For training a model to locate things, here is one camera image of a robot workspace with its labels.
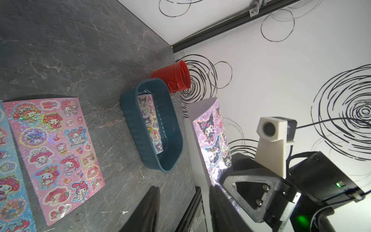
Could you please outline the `purple holographic Kuromi sheet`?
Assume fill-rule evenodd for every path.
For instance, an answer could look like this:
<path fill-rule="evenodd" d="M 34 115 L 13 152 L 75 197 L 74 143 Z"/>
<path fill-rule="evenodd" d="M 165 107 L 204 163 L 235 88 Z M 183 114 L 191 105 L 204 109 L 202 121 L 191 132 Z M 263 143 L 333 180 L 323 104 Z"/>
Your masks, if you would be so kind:
<path fill-rule="evenodd" d="M 207 182 L 217 186 L 222 175 L 232 167 L 218 98 L 189 105 L 188 115 Z"/>

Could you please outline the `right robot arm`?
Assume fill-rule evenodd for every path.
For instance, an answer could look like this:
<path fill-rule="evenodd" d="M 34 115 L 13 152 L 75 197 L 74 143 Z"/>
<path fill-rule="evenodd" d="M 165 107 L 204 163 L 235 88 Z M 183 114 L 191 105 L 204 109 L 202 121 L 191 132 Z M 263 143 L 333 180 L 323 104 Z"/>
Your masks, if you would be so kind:
<path fill-rule="evenodd" d="M 354 181 L 322 152 L 293 156 L 301 162 L 283 178 L 270 169 L 237 153 L 220 185 L 256 223 L 266 223 L 274 232 L 286 223 L 296 232 L 332 232 L 328 220 L 334 210 L 366 197 Z"/>

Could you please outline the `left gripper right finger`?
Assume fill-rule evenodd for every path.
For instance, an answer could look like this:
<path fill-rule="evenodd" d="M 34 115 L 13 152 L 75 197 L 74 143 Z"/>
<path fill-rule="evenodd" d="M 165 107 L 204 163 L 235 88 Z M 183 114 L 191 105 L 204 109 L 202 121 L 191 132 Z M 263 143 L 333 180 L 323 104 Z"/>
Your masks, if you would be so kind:
<path fill-rule="evenodd" d="M 219 186 L 209 188 L 210 212 L 214 232 L 251 232 Z"/>

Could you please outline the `dark teal storage box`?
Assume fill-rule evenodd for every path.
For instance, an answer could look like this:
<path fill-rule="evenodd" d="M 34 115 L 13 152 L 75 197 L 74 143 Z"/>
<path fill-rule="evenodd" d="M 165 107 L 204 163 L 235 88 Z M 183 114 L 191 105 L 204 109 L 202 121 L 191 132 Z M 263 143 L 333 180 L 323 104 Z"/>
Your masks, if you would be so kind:
<path fill-rule="evenodd" d="M 183 151 L 183 137 L 170 92 L 159 78 L 121 95 L 121 108 L 144 165 L 169 173 Z"/>

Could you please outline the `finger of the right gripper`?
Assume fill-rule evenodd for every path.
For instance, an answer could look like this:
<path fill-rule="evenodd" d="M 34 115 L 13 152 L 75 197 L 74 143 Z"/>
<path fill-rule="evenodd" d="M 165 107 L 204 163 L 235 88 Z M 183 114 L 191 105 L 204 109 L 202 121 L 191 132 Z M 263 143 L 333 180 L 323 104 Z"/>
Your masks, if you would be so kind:
<path fill-rule="evenodd" d="M 281 219 L 282 203 L 278 192 L 283 179 L 271 171 L 232 171 L 220 178 L 221 186 L 257 223 Z"/>

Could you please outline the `pink My Melody sticker sheet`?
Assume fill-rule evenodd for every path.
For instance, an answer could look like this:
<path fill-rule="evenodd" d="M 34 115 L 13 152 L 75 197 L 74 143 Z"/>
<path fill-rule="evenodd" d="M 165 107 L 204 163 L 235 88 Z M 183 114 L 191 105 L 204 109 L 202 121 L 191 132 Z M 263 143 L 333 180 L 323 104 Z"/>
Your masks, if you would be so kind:
<path fill-rule="evenodd" d="M 78 98 L 7 101 L 3 108 L 47 225 L 104 187 Z"/>

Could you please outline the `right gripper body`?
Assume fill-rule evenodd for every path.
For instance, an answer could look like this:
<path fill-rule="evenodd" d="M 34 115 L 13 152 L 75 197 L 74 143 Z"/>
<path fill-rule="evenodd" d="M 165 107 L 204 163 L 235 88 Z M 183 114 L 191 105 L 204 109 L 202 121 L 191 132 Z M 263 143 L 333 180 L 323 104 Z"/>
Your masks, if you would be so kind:
<path fill-rule="evenodd" d="M 300 198 L 300 191 L 270 169 L 241 153 L 232 155 L 232 197 L 255 223 L 282 232 Z"/>

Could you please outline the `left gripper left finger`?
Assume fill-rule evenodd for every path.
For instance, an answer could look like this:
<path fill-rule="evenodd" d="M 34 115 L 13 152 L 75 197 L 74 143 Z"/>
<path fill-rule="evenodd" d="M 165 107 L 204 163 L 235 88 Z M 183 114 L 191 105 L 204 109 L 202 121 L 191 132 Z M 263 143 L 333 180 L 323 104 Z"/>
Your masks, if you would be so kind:
<path fill-rule="evenodd" d="M 120 232 L 156 232 L 160 210 L 159 187 L 152 186 Z"/>

